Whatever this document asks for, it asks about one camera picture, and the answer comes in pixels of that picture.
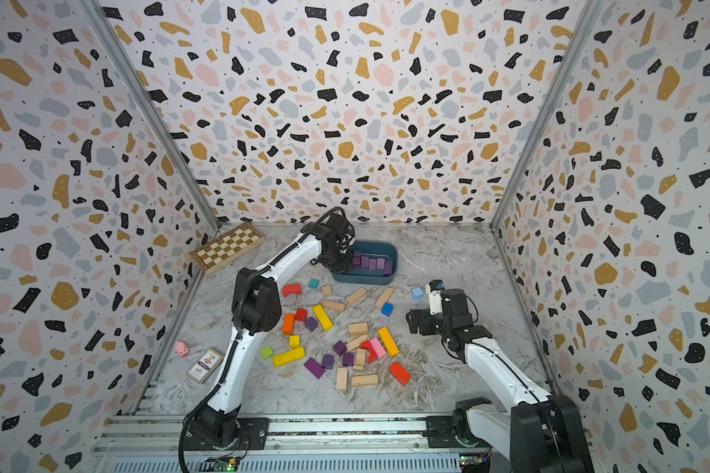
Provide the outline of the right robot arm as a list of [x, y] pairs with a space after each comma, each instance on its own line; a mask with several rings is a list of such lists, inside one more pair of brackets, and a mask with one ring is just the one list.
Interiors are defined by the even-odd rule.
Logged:
[[487, 443], [514, 472], [593, 472], [575, 402], [539, 386], [503, 352], [476, 323], [478, 308], [464, 290], [433, 280], [426, 293], [428, 307], [405, 316], [410, 332], [439, 336], [448, 355], [478, 374], [502, 406], [485, 397], [458, 402], [452, 424], [457, 440]]

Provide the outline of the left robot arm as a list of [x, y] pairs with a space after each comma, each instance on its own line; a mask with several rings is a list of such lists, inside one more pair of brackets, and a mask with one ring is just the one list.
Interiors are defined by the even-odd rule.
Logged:
[[282, 289], [305, 265], [319, 263], [343, 273], [351, 262], [355, 230], [345, 211], [333, 207], [305, 224], [289, 246], [257, 268], [237, 274], [231, 305], [232, 334], [220, 374], [205, 398], [185, 416], [179, 435], [179, 456], [187, 440], [211, 449], [240, 443], [238, 417], [254, 357], [265, 335], [282, 317]]

